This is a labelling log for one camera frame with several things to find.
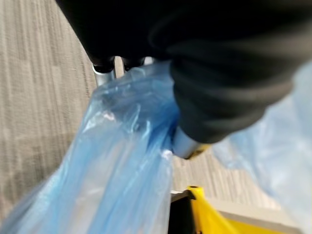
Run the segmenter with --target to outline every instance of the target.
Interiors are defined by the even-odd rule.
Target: black jacket
[[[199,142],[255,123],[312,55],[311,0],[57,2],[95,65],[172,59],[180,126]]]

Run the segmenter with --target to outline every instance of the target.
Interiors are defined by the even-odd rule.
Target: light blue fabric
[[[244,168],[306,234],[312,233],[312,63],[295,75],[293,93],[250,128],[215,144],[229,168]]]

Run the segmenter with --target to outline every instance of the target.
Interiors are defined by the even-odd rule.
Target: gray carpet
[[[53,0],[0,0],[0,221],[61,162],[92,90],[91,64]],[[278,209],[207,152],[175,159],[174,189]]]

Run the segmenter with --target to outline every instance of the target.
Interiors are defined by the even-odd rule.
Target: blue plastic bag
[[[176,127],[168,63],[95,90],[60,168],[12,213],[2,234],[164,234]]]
[[[13,210],[0,234],[165,234],[178,109],[169,64],[99,87],[60,168]],[[262,120],[214,145],[311,233],[312,65]]]
[[[312,63],[295,75],[291,95],[213,147],[223,165],[247,170],[306,234],[312,233],[311,88]]]

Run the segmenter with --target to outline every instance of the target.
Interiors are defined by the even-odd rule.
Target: plastic bag
[[[295,76],[291,95],[250,128],[214,145],[229,168],[244,168],[306,234],[312,233],[312,63]]]
[[[168,68],[135,68],[95,90],[60,168],[0,233],[167,233],[178,114]]]

